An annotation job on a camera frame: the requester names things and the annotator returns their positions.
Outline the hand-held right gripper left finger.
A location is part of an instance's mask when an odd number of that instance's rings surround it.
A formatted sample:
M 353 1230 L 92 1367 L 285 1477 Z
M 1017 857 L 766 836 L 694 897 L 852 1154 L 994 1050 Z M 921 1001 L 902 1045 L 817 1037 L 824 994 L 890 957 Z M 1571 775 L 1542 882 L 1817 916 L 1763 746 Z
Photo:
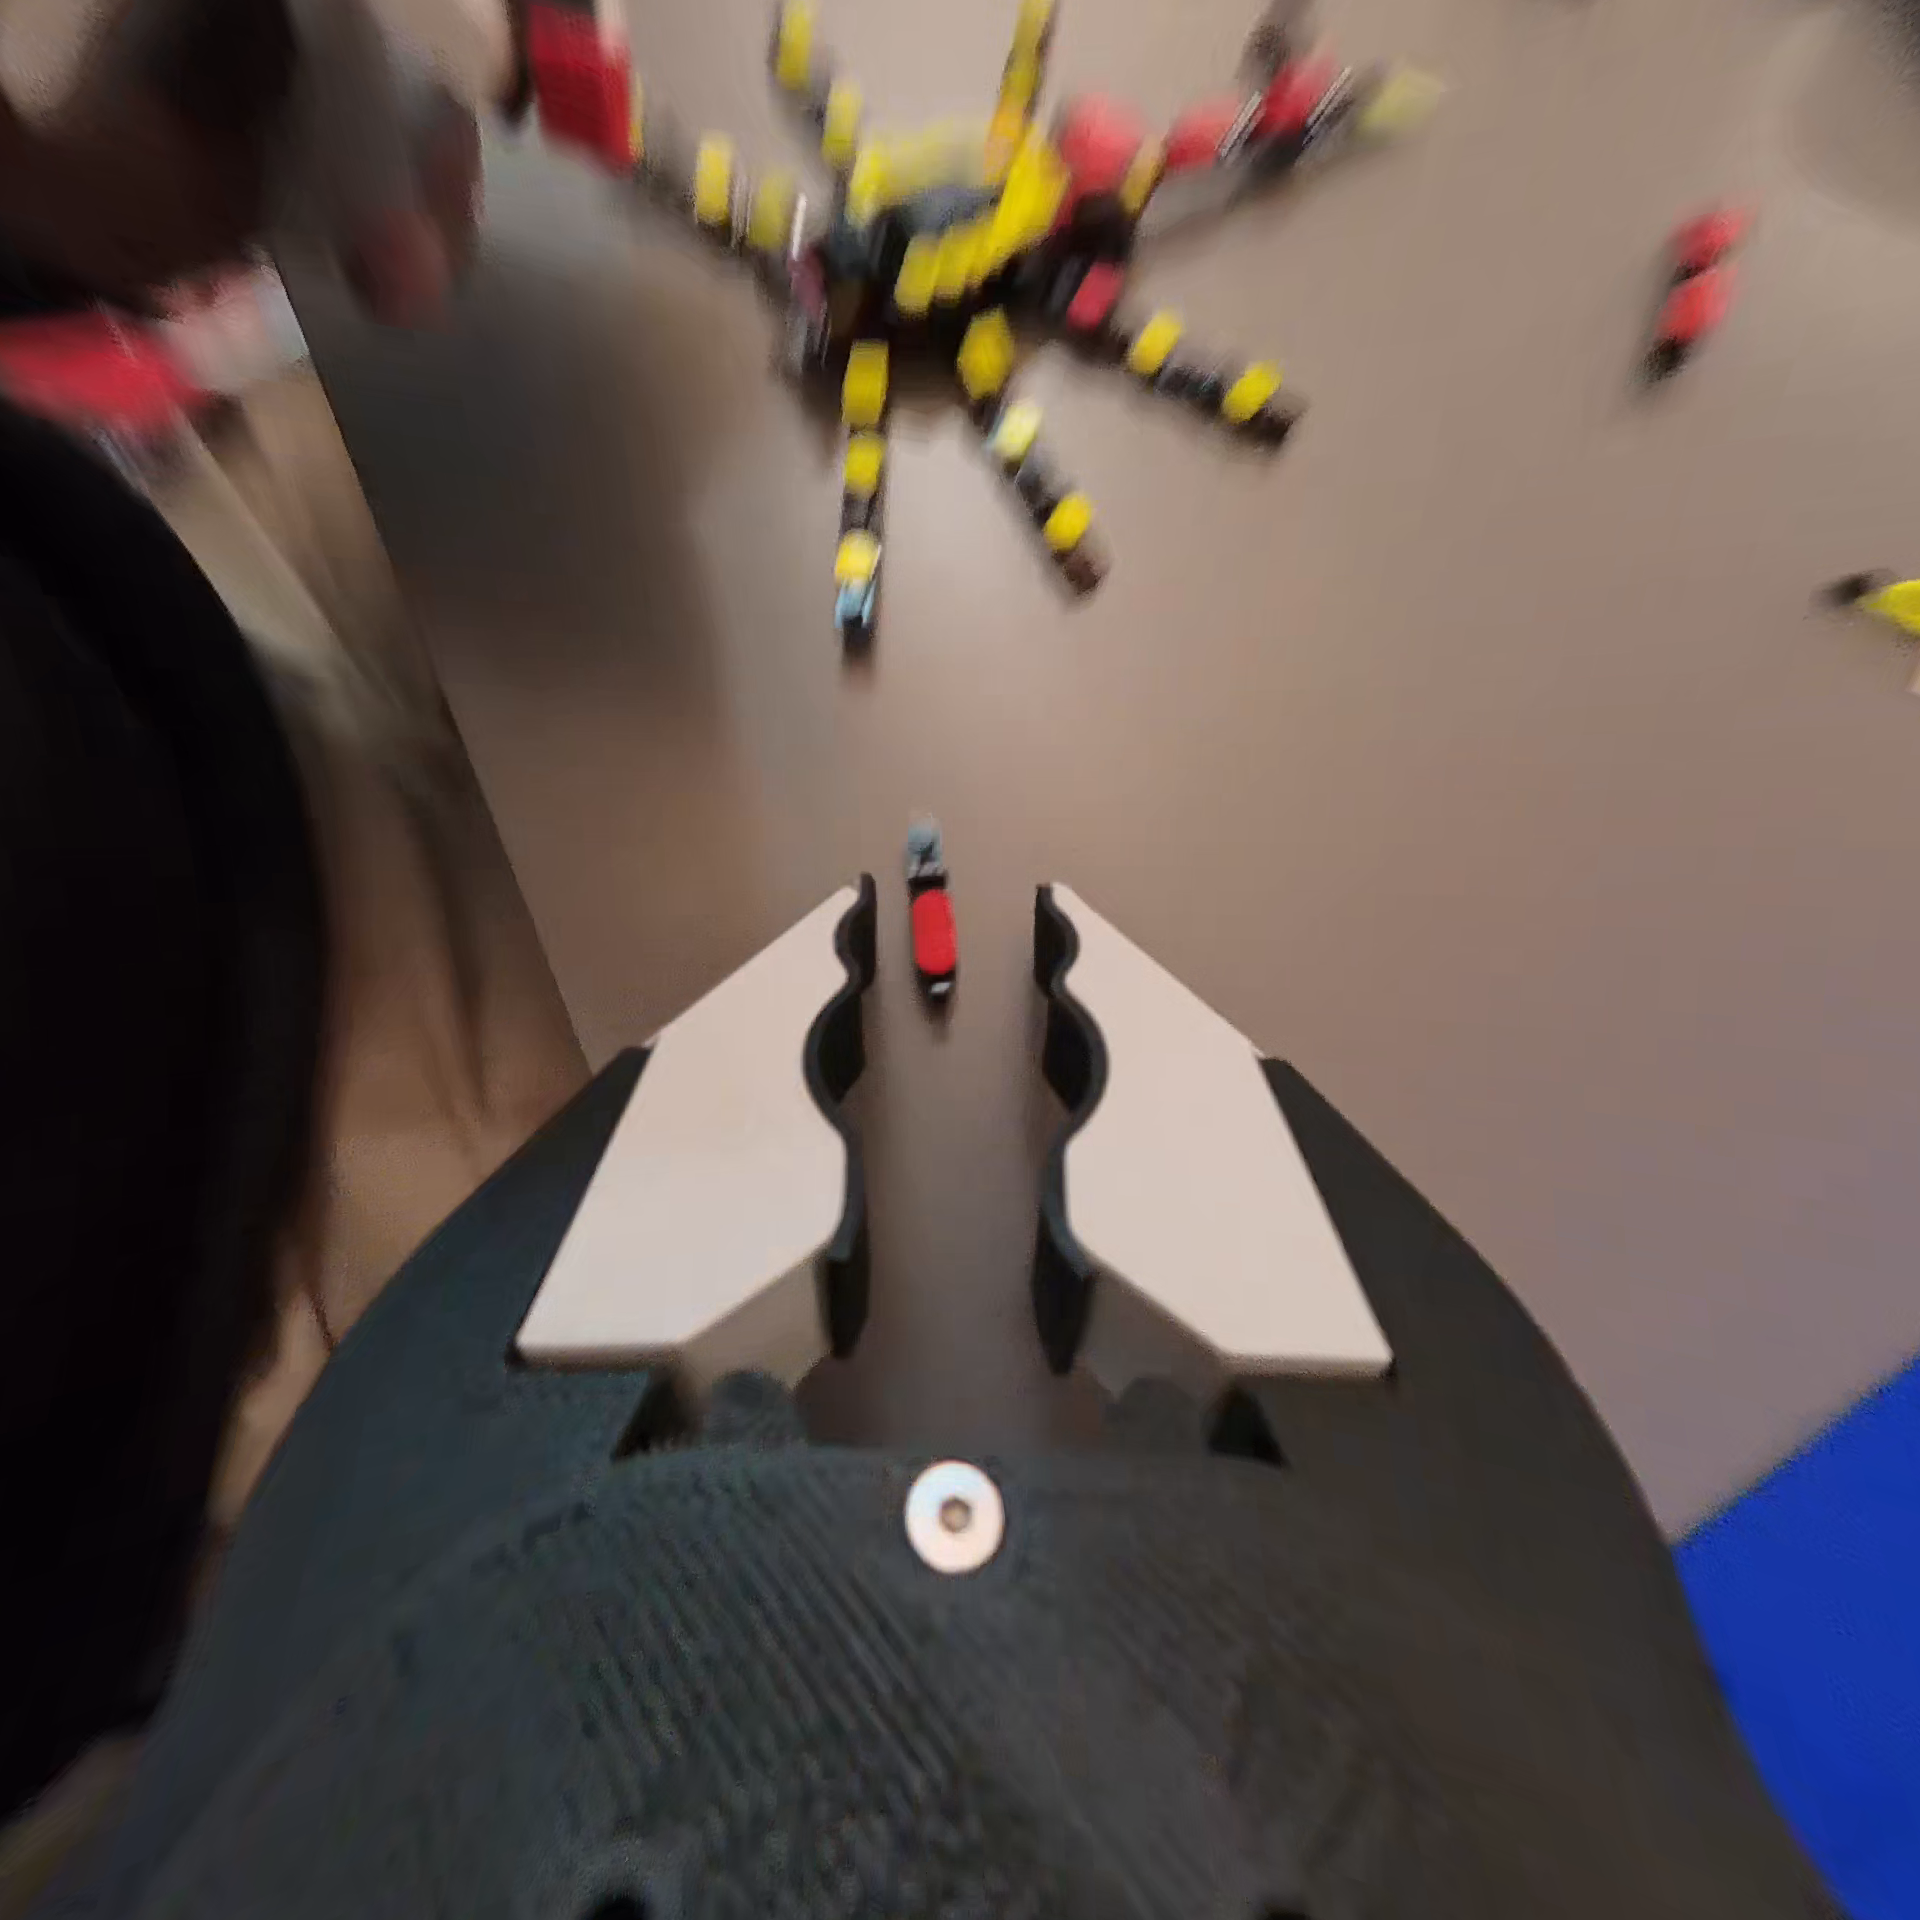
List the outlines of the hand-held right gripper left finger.
M 515 1334 L 539 1370 L 797 1386 L 870 1313 L 849 1093 L 866 1067 L 875 879 L 840 887 L 661 1026 Z

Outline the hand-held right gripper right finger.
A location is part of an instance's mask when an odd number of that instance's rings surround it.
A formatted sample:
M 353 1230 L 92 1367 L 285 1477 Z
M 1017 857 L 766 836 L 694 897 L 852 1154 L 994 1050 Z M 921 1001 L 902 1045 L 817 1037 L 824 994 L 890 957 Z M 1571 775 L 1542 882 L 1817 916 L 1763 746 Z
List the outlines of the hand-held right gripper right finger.
M 1034 978 L 1062 1103 L 1032 1263 L 1049 1372 L 1105 1390 L 1388 1379 L 1259 1047 L 1062 882 L 1036 893 Z

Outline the red black lego assembly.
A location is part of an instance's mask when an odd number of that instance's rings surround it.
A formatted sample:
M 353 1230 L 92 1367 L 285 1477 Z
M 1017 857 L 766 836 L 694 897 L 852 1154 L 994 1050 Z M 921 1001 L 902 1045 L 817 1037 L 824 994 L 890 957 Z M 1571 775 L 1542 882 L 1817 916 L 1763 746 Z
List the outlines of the red black lego assembly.
M 945 829 L 918 817 L 902 843 L 907 940 L 918 990 L 931 1006 L 946 1006 L 958 978 L 958 931 Z

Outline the black yellow lego spider model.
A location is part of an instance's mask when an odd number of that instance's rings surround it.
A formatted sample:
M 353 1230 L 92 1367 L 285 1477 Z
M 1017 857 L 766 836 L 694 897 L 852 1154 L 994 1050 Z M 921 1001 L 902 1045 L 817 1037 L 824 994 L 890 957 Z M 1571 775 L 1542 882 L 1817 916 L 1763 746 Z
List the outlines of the black yellow lego spider model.
M 881 622 L 890 425 L 901 369 L 948 365 L 980 446 L 1075 591 L 1101 579 L 1092 507 L 1014 394 L 1021 338 L 1067 343 L 1259 449 L 1301 418 L 1282 371 L 1188 350 L 1184 322 L 1131 317 L 1130 274 L 1165 186 L 1235 199 L 1404 137 L 1442 89 L 1414 66 L 1341 63 L 1308 5 L 1268 5 L 1235 93 L 1163 132 L 1096 97 L 1042 114 L 1056 5 L 1021 5 L 992 110 L 970 124 L 875 131 L 832 66 L 813 5 L 777 5 L 769 74 L 810 137 L 825 199 L 795 177 L 750 177 L 726 134 L 675 137 L 645 107 L 613 5 L 510 5 L 518 103 L 545 142 L 604 166 L 754 274 L 781 322 L 787 373 L 837 387 L 841 494 L 832 625 L 849 657 Z

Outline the black lego limb red slopes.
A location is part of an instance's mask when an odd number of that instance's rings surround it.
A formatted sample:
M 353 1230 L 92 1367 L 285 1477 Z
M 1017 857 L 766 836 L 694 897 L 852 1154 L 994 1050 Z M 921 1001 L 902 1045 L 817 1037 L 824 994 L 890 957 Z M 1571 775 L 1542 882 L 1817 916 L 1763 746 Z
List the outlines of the black lego limb red slopes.
M 1669 230 L 1665 283 L 1640 361 L 1643 387 L 1652 389 L 1676 378 L 1726 322 L 1734 297 L 1738 253 L 1752 229 L 1752 209 L 1714 204 Z

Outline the person's left hand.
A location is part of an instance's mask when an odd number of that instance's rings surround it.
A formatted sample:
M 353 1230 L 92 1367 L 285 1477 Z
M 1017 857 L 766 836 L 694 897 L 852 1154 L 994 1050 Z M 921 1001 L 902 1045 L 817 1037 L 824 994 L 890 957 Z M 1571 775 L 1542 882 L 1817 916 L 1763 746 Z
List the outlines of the person's left hand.
M 189 282 L 326 257 L 392 324 L 464 276 L 482 205 L 474 89 L 441 5 L 75 5 L 72 63 L 4 61 L 4 319 L 155 315 Z

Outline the person's black sweater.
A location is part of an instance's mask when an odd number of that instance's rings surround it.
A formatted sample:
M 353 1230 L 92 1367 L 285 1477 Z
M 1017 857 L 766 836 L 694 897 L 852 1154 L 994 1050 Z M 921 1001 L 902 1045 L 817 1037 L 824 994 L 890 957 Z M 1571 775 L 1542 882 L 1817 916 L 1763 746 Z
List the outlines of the person's black sweater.
M 305 1181 L 329 937 L 270 674 L 149 499 L 2 433 L 2 1805 L 154 1713 Z

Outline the blue plastic bin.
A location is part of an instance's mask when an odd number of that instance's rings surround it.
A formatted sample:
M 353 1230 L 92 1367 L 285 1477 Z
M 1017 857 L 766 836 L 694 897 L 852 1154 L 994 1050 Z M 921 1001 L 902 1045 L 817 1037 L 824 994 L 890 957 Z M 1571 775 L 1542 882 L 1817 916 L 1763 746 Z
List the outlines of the blue plastic bin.
M 1917 1915 L 1917 1364 L 1676 1547 L 1763 1781 L 1859 1917 Z

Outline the printed plastic bag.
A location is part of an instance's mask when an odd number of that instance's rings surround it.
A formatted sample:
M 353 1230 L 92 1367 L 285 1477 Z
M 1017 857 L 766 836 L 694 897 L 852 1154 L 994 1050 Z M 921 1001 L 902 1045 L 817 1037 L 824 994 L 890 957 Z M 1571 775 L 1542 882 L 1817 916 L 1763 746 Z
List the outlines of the printed plastic bag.
M 270 262 L 122 306 L 4 269 L 2 389 L 22 413 L 129 449 L 224 420 L 297 373 L 306 338 Z

